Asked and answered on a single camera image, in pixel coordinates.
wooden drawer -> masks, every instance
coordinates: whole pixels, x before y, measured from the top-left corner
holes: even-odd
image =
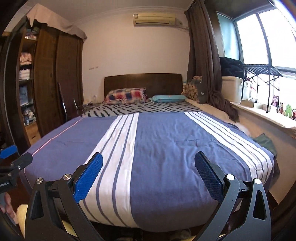
[[[36,143],[39,139],[41,139],[41,136],[39,134],[37,122],[34,122],[28,126],[25,127],[26,132],[30,141],[30,144],[33,145]]]

wall-mounted air conditioner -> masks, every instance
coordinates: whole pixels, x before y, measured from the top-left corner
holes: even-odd
[[[139,12],[133,15],[133,24],[141,25],[175,25],[175,14],[167,12]]]

white plastic box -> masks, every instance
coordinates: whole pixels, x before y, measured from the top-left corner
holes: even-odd
[[[222,95],[230,102],[240,103],[242,97],[242,79],[235,76],[222,77]],[[250,94],[250,85],[244,84],[243,99],[248,99]]]

wardrobe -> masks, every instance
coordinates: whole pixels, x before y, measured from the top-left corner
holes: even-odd
[[[37,32],[33,39],[31,31]],[[79,115],[82,46],[77,35],[36,19],[32,24],[27,16],[8,36],[0,56],[0,121],[7,145],[16,145],[20,155]]]

green frog plush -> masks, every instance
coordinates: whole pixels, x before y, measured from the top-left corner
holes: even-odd
[[[293,116],[291,105],[287,104],[285,112],[286,112],[285,116],[288,116],[289,118]]]

